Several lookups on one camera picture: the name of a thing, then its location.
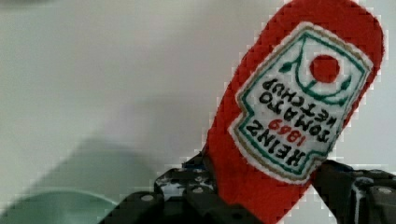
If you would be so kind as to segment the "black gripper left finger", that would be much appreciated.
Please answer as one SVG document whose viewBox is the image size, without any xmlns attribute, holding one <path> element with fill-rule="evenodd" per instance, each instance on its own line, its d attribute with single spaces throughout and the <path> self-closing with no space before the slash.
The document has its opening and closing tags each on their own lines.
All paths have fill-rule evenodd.
<svg viewBox="0 0 396 224">
<path fill-rule="evenodd" d="M 98 224 L 263 224 L 243 205 L 218 194 L 210 161 L 200 152 L 127 196 Z"/>
</svg>

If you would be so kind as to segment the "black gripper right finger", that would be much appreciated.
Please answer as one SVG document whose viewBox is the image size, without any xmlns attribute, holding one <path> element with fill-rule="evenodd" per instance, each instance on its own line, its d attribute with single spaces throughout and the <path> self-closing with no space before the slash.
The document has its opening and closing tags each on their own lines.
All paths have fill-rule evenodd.
<svg viewBox="0 0 396 224">
<path fill-rule="evenodd" d="M 337 224 L 396 224 L 396 180 L 391 173 L 327 160 L 316 170 L 312 185 Z"/>
</svg>

